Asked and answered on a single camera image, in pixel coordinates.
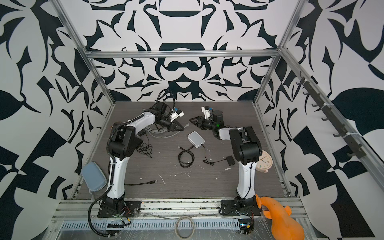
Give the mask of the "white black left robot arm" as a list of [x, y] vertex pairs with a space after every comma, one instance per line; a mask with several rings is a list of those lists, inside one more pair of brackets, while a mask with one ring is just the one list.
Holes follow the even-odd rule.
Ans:
[[125, 195], [125, 175], [128, 161], [134, 151], [142, 144], [137, 134], [150, 125], [156, 124], [165, 127], [169, 132], [183, 131], [185, 128], [178, 122], [184, 112], [177, 107], [166, 112], [168, 105], [156, 102], [151, 108], [125, 122], [116, 122], [112, 126], [107, 141], [106, 150], [110, 157], [110, 173], [107, 189], [107, 198], [118, 200]]

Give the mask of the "white network switch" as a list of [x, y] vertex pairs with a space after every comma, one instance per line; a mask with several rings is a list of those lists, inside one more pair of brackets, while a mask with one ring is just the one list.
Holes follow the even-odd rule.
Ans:
[[195, 148], [199, 148], [205, 143], [205, 140], [196, 131], [188, 134], [187, 138]]

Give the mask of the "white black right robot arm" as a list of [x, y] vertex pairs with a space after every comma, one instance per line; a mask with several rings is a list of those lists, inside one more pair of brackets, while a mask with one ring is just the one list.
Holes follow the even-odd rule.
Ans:
[[210, 130], [218, 140], [231, 142], [234, 159], [239, 164], [238, 197], [251, 199], [255, 195], [256, 166], [263, 153], [262, 145], [253, 127], [228, 127], [223, 112], [203, 110], [204, 115], [190, 119], [190, 123], [201, 130]]

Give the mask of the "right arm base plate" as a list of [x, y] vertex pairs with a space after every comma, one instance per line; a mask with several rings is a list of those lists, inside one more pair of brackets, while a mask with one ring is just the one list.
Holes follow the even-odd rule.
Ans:
[[219, 214], [222, 216], [260, 216], [261, 211], [257, 206], [255, 198], [221, 200], [221, 206], [219, 208]]

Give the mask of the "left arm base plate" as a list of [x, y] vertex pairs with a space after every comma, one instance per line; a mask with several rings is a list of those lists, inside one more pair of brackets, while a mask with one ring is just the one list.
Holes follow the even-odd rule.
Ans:
[[141, 201], [102, 202], [97, 217], [112, 218], [120, 215], [123, 218], [129, 218], [140, 212], [141, 205]]

